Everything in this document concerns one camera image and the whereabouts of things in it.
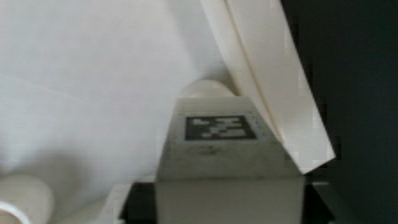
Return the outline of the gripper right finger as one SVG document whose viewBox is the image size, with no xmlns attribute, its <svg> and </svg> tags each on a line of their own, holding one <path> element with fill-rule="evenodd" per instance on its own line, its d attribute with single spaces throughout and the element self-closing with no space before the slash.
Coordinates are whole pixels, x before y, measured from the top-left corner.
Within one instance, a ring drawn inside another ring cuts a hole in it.
<svg viewBox="0 0 398 224">
<path fill-rule="evenodd" d="M 304 224 L 336 224 L 333 211 L 331 184 L 313 180 L 304 188 Z"/>
</svg>

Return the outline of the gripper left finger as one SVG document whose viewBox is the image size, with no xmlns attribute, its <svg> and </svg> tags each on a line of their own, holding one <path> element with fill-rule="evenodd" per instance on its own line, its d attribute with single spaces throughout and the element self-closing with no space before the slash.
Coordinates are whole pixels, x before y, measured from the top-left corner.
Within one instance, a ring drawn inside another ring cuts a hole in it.
<svg viewBox="0 0 398 224">
<path fill-rule="evenodd" d="M 123 209 L 121 224 L 157 224 L 155 184 L 137 182 L 132 185 Z"/>
</svg>

